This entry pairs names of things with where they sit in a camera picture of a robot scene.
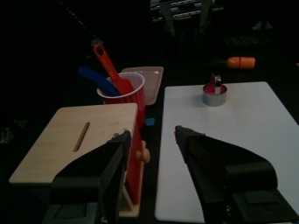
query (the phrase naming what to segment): white tray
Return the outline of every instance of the white tray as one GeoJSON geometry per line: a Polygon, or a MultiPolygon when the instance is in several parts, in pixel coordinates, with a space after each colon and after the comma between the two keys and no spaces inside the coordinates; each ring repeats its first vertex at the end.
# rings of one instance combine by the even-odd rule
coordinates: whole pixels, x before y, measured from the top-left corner
{"type": "Polygon", "coordinates": [[[299,126],[266,82],[226,84],[227,101],[219,107],[202,102],[202,86],[167,87],[155,218],[203,223],[202,204],[175,142],[182,125],[235,144],[274,165],[278,190],[299,213],[299,126]]]}

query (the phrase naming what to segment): red object in cup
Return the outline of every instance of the red object in cup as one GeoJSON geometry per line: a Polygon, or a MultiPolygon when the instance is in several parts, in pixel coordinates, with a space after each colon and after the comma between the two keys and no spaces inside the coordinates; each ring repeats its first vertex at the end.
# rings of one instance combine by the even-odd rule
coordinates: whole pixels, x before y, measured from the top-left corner
{"type": "Polygon", "coordinates": [[[108,53],[102,44],[94,46],[94,53],[98,56],[98,59],[107,70],[108,77],[112,80],[112,83],[116,86],[116,89],[122,95],[130,94],[135,89],[128,79],[124,79],[119,76],[118,70],[112,64],[112,61],[108,57],[108,53]]]}

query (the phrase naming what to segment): blue object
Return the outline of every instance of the blue object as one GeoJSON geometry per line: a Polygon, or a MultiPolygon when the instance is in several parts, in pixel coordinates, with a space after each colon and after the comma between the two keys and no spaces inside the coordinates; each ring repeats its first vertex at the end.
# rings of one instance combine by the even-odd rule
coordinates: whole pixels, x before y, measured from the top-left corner
{"type": "Polygon", "coordinates": [[[108,96],[120,96],[116,87],[107,80],[107,78],[96,72],[94,69],[87,66],[82,66],[78,70],[78,75],[96,82],[98,88],[103,91],[108,96]]]}

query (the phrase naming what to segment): small metal cup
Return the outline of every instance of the small metal cup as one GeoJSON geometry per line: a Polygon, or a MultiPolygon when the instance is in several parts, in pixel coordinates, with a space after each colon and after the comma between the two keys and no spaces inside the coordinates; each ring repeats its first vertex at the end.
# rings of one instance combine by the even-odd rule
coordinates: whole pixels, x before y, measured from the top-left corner
{"type": "Polygon", "coordinates": [[[213,107],[221,106],[226,102],[229,88],[221,84],[221,76],[213,74],[210,83],[203,86],[202,101],[213,107]]]}

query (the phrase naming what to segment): red handle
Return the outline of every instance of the red handle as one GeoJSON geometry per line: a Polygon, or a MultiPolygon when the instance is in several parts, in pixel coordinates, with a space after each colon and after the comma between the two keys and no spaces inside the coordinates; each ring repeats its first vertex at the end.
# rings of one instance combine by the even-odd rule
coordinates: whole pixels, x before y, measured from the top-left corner
{"type": "Polygon", "coordinates": [[[106,68],[107,70],[107,73],[108,73],[108,77],[110,79],[114,81],[115,79],[120,79],[119,75],[118,75],[118,70],[112,64],[112,61],[108,57],[108,53],[106,51],[106,48],[102,44],[96,44],[94,46],[94,53],[96,54],[98,56],[98,59],[103,65],[103,67],[106,68]]]}

